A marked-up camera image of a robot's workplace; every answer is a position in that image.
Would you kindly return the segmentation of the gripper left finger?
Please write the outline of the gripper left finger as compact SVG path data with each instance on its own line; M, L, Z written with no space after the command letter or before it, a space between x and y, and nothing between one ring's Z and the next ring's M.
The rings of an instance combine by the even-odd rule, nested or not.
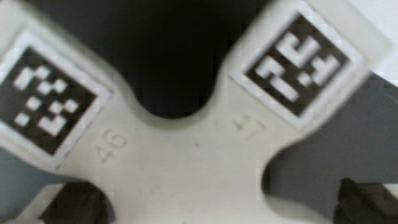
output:
M87 182L48 185L23 212L29 224L109 224L103 192Z

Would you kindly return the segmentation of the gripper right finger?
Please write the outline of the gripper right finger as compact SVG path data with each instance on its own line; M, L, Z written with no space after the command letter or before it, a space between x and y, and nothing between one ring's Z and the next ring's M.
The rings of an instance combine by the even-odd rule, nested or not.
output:
M341 180L332 224L398 224L398 184Z

